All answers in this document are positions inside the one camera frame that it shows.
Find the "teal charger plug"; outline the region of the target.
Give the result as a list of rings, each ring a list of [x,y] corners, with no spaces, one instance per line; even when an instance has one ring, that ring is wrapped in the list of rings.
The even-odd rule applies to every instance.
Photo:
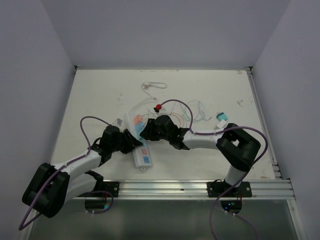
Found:
[[[221,121],[227,121],[228,120],[228,117],[227,115],[224,113],[224,112],[219,112],[217,115],[216,115],[216,119],[221,122]]]

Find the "white 80W charger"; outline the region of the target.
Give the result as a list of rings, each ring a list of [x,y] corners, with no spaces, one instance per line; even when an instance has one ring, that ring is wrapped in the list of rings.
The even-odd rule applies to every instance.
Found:
[[[226,120],[221,120],[217,123],[217,125],[215,126],[215,130],[219,130],[219,129],[223,129],[226,125],[227,125],[227,121]]]

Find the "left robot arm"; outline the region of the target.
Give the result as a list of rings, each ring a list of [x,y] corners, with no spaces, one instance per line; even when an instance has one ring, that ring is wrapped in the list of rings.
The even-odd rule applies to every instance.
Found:
[[[67,162],[51,165],[41,164],[27,186],[22,202],[42,215],[52,218],[64,203],[79,195],[103,193],[103,177],[93,172],[108,160],[112,154],[131,153],[143,146],[128,129],[107,126],[87,152]]]

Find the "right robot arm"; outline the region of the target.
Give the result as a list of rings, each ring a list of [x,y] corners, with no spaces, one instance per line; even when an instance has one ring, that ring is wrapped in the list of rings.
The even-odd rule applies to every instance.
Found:
[[[149,119],[139,136],[148,141],[165,140],[177,150],[220,151],[230,164],[222,189],[231,197],[241,190],[244,175],[250,171],[261,148],[256,138],[234,123],[213,133],[192,133],[190,129],[177,127],[167,115]]]

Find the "green charger plug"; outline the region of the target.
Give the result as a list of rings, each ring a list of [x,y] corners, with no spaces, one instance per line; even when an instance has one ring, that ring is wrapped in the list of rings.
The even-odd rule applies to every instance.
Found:
[[[142,139],[143,139],[143,138],[140,136],[140,133],[137,134],[137,138],[138,138],[139,140],[142,140]]]

